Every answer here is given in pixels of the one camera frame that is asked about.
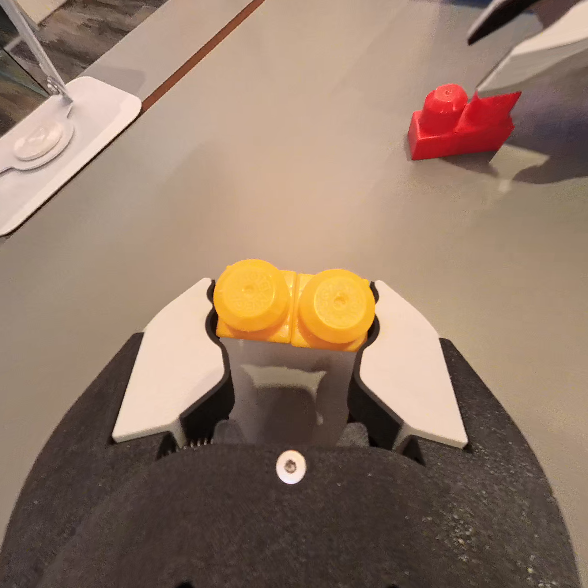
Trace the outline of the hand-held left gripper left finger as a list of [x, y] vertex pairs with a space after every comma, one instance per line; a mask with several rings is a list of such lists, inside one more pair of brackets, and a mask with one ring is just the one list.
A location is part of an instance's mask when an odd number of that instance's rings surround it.
[[201, 279], [167, 304], [142, 333], [112, 439], [115, 443], [170, 433], [189, 443], [190, 414], [227, 382], [228, 355], [212, 325], [212, 279]]

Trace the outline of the red mega block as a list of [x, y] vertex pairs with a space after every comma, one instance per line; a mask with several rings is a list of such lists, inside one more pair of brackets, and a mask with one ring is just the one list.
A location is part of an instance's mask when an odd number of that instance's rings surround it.
[[515, 128], [511, 111], [521, 92], [469, 100], [457, 84], [431, 91], [413, 112], [407, 138], [412, 160], [498, 151]]

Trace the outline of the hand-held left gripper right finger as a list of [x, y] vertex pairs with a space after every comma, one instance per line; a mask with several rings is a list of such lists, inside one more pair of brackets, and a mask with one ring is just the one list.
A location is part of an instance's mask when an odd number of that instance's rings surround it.
[[469, 440], [439, 335], [383, 281], [376, 314], [352, 371], [352, 419], [379, 449], [423, 439], [464, 449]]

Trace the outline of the yellow mega block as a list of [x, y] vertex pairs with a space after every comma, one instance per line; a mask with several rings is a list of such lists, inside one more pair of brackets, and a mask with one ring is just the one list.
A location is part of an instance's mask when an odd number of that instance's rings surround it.
[[356, 352], [366, 342], [376, 307], [367, 279], [345, 269], [300, 273], [293, 299], [292, 346]]
[[292, 338], [297, 274], [260, 259], [225, 268], [213, 291], [218, 337], [286, 343]]

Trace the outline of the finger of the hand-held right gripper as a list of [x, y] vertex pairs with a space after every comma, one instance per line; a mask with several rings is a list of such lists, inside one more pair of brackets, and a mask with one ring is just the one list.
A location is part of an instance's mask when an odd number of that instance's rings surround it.
[[476, 86], [477, 95], [522, 92], [537, 78], [587, 54], [587, 24], [559, 21], [520, 42]]
[[552, 1], [491, 1], [467, 33], [469, 46], [510, 23], [525, 11], [531, 11], [544, 28], [554, 23]]

